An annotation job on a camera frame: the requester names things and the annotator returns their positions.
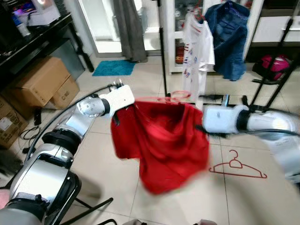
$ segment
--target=shelf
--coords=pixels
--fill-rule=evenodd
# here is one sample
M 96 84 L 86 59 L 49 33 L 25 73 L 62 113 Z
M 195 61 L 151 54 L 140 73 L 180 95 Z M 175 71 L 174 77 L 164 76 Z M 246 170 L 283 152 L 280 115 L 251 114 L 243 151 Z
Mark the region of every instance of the shelf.
M 175 39 L 182 39 L 183 31 L 175 31 Z

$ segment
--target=blue bath mat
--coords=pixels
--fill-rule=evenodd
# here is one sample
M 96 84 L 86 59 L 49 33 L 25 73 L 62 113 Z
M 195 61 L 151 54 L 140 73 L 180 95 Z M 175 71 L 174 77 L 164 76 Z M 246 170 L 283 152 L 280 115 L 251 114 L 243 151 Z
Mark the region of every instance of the blue bath mat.
M 131 75 L 135 62 L 126 60 L 102 61 L 93 76 L 128 76 Z

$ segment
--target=denim jacket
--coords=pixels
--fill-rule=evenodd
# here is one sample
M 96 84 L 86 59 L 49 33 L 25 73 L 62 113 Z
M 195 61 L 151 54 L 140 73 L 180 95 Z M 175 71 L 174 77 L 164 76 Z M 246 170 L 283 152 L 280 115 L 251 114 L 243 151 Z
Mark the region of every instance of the denim jacket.
M 236 81 L 246 71 L 243 52 L 249 14 L 249 9 L 231 1 L 214 5 L 205 14 L 214 38 L 214 69 L 224 79 Z

